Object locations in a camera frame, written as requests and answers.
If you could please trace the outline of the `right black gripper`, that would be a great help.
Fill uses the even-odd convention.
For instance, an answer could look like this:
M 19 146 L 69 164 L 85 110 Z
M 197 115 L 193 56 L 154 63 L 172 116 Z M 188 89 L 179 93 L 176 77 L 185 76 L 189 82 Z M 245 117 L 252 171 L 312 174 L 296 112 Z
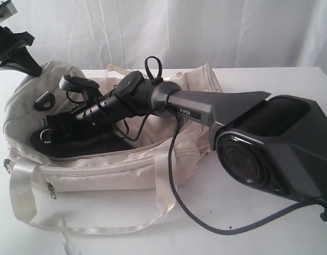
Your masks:
M 42 118 L 43 129 L 52 129 L 52 141 L 86 141 L 112 131 L 115 110 L 105 102 Z

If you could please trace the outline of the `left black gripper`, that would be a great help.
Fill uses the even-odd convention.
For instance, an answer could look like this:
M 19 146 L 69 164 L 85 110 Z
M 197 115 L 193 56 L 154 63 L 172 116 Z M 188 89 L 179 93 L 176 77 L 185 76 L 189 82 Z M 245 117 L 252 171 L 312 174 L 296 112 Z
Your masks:
M 40 76 L 43 69 L 27 50 L 27 46 L 31 46 L 34 39 L 26 31 L 14 33 L 8 27 L 0 26 L 0 67 L 32 77 Z

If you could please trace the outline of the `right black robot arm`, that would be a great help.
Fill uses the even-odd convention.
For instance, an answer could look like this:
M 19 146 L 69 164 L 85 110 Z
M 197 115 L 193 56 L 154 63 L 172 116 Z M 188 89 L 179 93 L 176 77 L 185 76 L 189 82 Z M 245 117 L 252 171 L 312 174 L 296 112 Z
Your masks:
M 294 201 L 327 202 L 327 117 L 314 100 L 265 91 L 186 91 L 139 71 L 105 95 L 96 82 L 70 75 L 60 88 L 83 100 L 42 119 L 44 143 L 84 141 L 127 117 L 178 114 L 208 127 L 211 148 L 238 182 Z

